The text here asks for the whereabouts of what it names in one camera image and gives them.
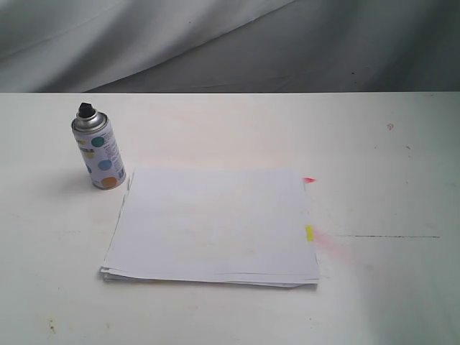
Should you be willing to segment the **white dotted spray can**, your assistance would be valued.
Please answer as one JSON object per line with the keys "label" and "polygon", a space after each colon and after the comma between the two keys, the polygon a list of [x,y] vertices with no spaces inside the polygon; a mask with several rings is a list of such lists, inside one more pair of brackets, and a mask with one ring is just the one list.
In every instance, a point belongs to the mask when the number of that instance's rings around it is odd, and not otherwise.
{"label": "white dotted spray can", "polygon": [[109,117],[82,103],[71,129],[91,182],[101,190],[120,186],[127,174]]}

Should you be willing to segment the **white paper stack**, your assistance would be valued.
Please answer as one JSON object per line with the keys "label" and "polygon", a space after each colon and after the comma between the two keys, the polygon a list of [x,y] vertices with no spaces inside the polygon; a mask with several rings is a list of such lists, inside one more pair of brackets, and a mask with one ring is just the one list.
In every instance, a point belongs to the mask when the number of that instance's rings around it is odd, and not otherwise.
{"label": "white paper stack", "polygon": [[139,168],[101,274],[287,288],[316,284],[310,226],[305,182],[296,171]]}

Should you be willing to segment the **yellow tape piece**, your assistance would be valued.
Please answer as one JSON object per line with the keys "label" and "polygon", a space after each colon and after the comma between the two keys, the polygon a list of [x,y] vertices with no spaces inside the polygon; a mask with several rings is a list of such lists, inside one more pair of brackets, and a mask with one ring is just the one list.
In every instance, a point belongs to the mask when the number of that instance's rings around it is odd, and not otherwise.
{"label": "yellow tape piece", "polygon": [[305,232],[306,232],[306,237],[308,242],[313,242],[314,241],[314,230],[311,225],[307,225],[305,227]]}

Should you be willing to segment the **white backdrop cloth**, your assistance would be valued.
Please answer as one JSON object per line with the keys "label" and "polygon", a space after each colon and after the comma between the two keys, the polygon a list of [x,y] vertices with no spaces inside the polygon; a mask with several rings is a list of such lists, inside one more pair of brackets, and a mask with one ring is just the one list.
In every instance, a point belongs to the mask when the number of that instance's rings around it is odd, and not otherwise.
{"label": "white backdrop cloth", "polygon": [[3,1],[1,90],[459,89],[457,1]]}

